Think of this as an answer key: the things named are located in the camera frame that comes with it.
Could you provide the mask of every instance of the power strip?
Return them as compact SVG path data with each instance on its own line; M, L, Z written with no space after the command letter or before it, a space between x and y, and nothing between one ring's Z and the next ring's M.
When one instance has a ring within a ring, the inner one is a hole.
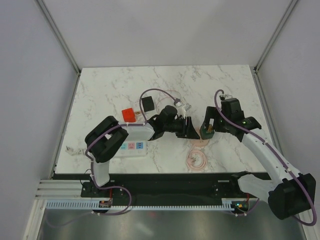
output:
M114 155L115 158L145 157L147 141L125 141Z

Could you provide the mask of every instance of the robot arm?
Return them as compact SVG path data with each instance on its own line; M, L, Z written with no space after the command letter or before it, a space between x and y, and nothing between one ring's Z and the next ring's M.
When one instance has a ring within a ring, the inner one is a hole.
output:
M113 116L108 116L84 139L88 148L93 144L89 152L95 159L91 164L95 181L99 187L109 182L110 160L125 140L152 141L162 137L165 132L175 133L178 138L182 139L200 139L193 127L191 117L178 116L178 110L170 105L167 105L160 114L154 115L146 123L125 123L123 125L127 125L126 128L122 128L122 125ZM106 132L109 132L109 138L104 136Z
M302 183L312 202L315 199L316 181L311 174L303 175L270 143L261 125L253 117L245 117L239 100L221 99L221 113L232 123L249 130L250 134L227 122L215 107L208 106L200 134L203 139L212 138L215 132L230 133L237 137L259 160L268 172L271 180L261 180L249 172L240 172L233 176L237 190L249 193L269 204L272 212L279 219L285 219L311 208L301 187L293 175ZM280 162L275 153L285 163Z

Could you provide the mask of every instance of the white cable tray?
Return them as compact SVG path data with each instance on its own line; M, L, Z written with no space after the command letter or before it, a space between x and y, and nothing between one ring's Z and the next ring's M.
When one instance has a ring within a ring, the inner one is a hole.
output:
M153 211L233 211L232 202L223 200L222 205L207 205L207 206L131 206L128 210L153 210ZM111 208L100 207L99 200L48 200L46 209L65 209L65 210L122 210L127 206L112 206Z

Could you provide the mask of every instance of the small block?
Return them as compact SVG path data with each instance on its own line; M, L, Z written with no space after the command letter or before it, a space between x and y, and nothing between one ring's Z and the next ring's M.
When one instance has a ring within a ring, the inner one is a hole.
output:
M143 97L142 98L142 106L143 106L144 112L149 112L149 111L155 110L155 104L152 99L152 96Z
M132 108L122 110L123 120L128 123L134 123L136 121L135 112Z

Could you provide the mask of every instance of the pink cable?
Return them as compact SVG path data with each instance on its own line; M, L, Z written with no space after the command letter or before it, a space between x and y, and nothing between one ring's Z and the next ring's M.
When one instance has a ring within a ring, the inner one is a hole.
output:
M192 157L193 154L198 154L201 157L202 162L200 163L200 165L195 165L196 160ZM188 168L192 171L200 172L205 169L207 164L208 159L206 155L202 151L192 148L186 159L186 165L188 166Z

